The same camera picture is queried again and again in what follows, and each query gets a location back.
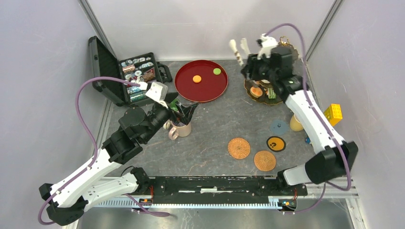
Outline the pink beige mug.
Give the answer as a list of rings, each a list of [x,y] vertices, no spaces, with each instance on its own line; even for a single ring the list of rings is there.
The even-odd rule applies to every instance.
[[[163,125],[163,128],[168,130],[168,137],[170,140],[176,140],[178,137],[187,137],[192,131],[191,123],[185,125],[181,122],[175,123],[170,120]]]

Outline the layered green cake slice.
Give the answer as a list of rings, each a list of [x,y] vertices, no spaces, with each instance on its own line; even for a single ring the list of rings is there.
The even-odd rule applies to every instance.
[[[277,95],[276,95],[276,93],[274,92],[273,88],[268,88],[266,94],[267,94],[267,97],[268,97],[269,99],[276,99],[276,97],[277,97]]]

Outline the orange macaron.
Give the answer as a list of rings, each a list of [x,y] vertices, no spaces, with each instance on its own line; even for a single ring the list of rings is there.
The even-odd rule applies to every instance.
[[[195,75],[195,76],[193,76],[192,80],[194,83],[200,83],[202,78],[200,75]]]

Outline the orange fruit tart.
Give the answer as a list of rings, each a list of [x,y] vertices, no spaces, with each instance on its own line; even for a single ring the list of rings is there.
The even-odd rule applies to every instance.
[[[255,98],[259,98],[263,95],[263,91],[259,87],[251,87],[250,94]]]

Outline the green macaron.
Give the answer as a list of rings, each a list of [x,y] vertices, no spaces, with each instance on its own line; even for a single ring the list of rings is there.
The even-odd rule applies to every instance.
[[[214,75],[219,75],[219,74],[221,74],[221,72],[222,72],[222,71],[221,71],[220,68],[214,68],[214,69],[213,69],[213,74],[214,74]]]

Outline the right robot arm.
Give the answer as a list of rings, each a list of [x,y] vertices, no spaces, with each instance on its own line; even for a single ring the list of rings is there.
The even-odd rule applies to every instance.
[[[358,153],[354,141],[346,141],[331,126],[316,104],[308,88],[307,76],[293,71],[293,54],[287,46],[272,48],[269,55],[249,54],[241,70],[246,80],[270,82],[274,92],[294,113],[311,140],[315,156],[306,163],[278,172],[276,189],[287,195],[301,183],[330,183],[337,177],[347,177]]]

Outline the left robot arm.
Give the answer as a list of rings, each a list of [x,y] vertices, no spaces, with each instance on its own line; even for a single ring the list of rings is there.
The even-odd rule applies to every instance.
[[[189,124],[198,103],[176,102],[175,106],[177,109],[173,110],[155,102],[148,112],[141,107],[129,108],[119,119],[118,130],[95,150],[88,162],[62,181],[39,187],[45,201],[41,211],[47,212],[50,221],[43,221],[41,212],[38,221],[43,225],[66,226],[109,198],[134,192],[147,193],[150,179],[140,167],[100,185],[96,182],[138,155],[143,150],[142,145],[161,128],[167,128],[169,122]]]

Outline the green mug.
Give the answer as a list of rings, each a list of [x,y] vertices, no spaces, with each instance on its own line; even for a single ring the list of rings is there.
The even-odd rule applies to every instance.
[[[178,102],[178,100],[173,100],[171,103],[170,103],[170,109],[171,110],[173,110],[173,111],[175,111],[175,112],[178,112],[178,108],[177,108],[177,102]]]

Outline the three-tier gold dessert stand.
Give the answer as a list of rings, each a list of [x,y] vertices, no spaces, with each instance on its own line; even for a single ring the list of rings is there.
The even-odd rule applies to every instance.
[[[277,47],[287,47],[290,50],[292,50],[292,62],[295,62],[298,59],[298,51],[297,49],[290,44],[289,38],[286,36],[281,36],[279,39],[276,39],[278,42]],[[271,84],[270,80],[268,79],[253,79],[253,76],[255,75],[253,67],[256,62],[259,62],[260,64],[264,64],[265,67],[269,66],[269,58],[264,58],[261,60],[257,59],[257,53],[253,54],[250,52],[250,49],[247,44],[247,38],[242,38],[240,40],[240,47],[242,50],[245,52],[245,55],[247,55],[247,60],[244,64],[240,64],[242,67],[241,73],[245,77],[244,80],[244,87],[247,91],[247,94],[255,101],[259,103],[265,103],[268,105],[272,104],[279,104],[281,103],[281,99],[279,96],[276,97],[276,99],[269,99],[267,97],[267,90],[268,88],[273,88],[273,85]],[[263,91],[263,95],[259,98],[255,98],[250,94],[250,88],[251,87],[259,87]]]

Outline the red round tray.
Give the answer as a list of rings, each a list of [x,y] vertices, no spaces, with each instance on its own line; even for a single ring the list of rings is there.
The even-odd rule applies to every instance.
[[[220,68],[221,74],[214,75],[213,69]],[[200,75],[200,83],[194,83],[192,78]],[[183,98],[199,103],[213,101],[220,97],[229,84],[225,69],[216,62],[209,60],[191,61],[182,66],[175,75],[175,89]]]

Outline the black open case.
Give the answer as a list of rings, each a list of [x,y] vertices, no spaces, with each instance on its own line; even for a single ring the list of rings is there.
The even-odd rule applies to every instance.
[[[96,36],[89,38],[88,45],[94,77],[108,76],[133,83],[172,81],[169,68],[158,62],[152,52],[119,60]],[[93,87],[120,107],[144,106],[153,102],[144,95],[145,91],[126,83],[101,80],[93,82]]]

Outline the blue round coaster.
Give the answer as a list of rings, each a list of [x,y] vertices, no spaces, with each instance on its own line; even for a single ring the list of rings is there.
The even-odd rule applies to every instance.
[[[289,130],[289,125],[282,120],[274,120],[270,124],[270,131],[275,135],[284,135]]]

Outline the yellow cream mug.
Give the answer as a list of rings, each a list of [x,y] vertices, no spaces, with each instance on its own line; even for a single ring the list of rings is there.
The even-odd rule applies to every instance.
[[[290,126],[290,129],[295,132],[302,131],[304,129],[303,125],[298,120],[298,118],[296,117],[295,114],[292,116],[292,118],[289,122],[289,126]]]

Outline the woven coaster left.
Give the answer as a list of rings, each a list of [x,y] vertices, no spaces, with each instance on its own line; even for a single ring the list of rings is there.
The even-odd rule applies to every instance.
[[[249,142],[240,137],[231,139],[228,143],[227,149],[229,155],[235,159],[244,159],[248,157],[251,152]]]

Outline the woven coaster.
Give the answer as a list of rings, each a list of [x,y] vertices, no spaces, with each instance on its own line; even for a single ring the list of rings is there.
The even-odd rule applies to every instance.
[[[229,155],[235,159],[244,159],[248,157],[251,152],[249,142],[240,137],[231,139],[228,143],[227,149]]]
[[[259,151],[254,156],[254,164],[260,171],[271,171],[276,167],[276,157],[269,151]]]

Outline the red yellow block toy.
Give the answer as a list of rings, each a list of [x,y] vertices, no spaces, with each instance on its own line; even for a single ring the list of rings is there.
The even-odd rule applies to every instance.
[[[334,127],[342,120],[342,111],[340,104],[330,104],[328,108],[323,112],[323,116]]]

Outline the black yellow round coaster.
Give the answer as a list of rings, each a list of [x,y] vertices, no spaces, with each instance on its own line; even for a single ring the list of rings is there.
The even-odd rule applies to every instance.
[[[267,147],[273,152],[281,152],[286,148],[286,142],[279,136],[271,136],[266,141]]]

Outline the woven coaster right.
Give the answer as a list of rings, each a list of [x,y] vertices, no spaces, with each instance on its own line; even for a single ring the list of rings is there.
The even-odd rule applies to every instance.
[[[260,171],[271,171],[276,167],[276,157],[269,151],[259,151],[254,156],[254,164]]]

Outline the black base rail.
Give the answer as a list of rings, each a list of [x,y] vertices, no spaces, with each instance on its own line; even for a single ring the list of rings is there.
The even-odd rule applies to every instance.
[[[307,196],[305,184],[284,186],[274,176],[156,176],[149,177],[144,169],[129,171],[139,187],[133,195],[151,195],[146,203],[174,207],[280,207],[273,200]]]

